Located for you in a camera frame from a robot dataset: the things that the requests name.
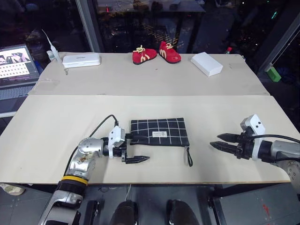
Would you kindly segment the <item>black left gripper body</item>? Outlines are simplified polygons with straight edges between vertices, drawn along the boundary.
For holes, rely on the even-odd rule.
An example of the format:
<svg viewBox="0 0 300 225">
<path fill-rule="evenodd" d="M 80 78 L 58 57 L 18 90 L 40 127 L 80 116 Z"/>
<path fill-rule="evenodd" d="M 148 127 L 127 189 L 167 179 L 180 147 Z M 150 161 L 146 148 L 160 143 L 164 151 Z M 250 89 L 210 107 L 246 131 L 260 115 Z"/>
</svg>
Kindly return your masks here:
<svg viewBox="0 0 300 225">
<path fill-rule="evenodd" d="M 125 134 L 125 140 L 120 141 L 119 143 L 115 144 L 115 147 L 113 147 L 113 156 L 120 157 L 122 162 L 129 162 L 127 155 L 127 140 L 131 138 L 132 135 L 127 133 Z"/>
</svg>

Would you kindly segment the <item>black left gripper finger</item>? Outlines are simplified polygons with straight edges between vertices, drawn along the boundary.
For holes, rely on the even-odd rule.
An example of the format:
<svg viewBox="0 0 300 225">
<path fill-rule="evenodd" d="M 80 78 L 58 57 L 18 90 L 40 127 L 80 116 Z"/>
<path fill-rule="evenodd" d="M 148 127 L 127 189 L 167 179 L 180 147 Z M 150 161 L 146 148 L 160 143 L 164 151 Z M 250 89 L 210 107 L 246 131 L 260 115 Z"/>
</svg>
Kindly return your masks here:
<svg viewBox="0 0 300 225">
<path fill-rule="evenodd" d="M 150 159 L 148 156 L 134 156 L 134 157 L 127 157 L 126 152 L 122 152 L 121 160 L 125 164 L 138 164 Z"/>
<path fill-rule="evenodd" d="M 129 134 L 129 139 L 131 140 L 130 143 L 134 144 L 147 140 L 147 136 Z"/>
</svg>

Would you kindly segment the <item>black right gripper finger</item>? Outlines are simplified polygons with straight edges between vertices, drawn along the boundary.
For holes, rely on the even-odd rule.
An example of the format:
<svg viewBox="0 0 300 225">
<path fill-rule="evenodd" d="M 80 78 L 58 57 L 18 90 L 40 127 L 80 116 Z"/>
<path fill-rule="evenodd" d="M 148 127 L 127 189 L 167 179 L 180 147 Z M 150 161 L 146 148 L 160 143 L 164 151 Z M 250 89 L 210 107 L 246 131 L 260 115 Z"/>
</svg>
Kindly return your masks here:
<svg viewBox="0 0 300 225">
<path fill-rule="evenodd" d="M 237 146 L 228 144 L 226 142 L 215 141 L 215 142 L 210 142 L 210 145 L 217 150 L 227 152 L 233 155 L 236 155 L 237 153 Z"/>
<path fill-rule="evenodd" d="M 237 134 L 224 133 L 224 134 L 218 135 L 217 137 L 225 142 L 238 143 L 239 136 L 240 135 L 237 135 Z"/>
</svg>

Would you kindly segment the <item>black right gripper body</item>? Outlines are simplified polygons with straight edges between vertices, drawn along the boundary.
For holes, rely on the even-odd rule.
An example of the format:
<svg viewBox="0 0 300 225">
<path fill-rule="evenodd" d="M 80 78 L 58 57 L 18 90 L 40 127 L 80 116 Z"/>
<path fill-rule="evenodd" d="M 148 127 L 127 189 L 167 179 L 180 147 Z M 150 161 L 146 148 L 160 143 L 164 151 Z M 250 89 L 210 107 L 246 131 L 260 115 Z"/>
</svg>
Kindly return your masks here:
<svg viewBox="0 0 300 225">
<path fill-rule="evenodd" d="M 250 159 L 252 157 L 254 143 L 252 139 L 249 139 L 252 136 L 253 132 L 244 131 L 237 137 L 237 152 L 236 157 L 238 159 Z"/>
</svg>

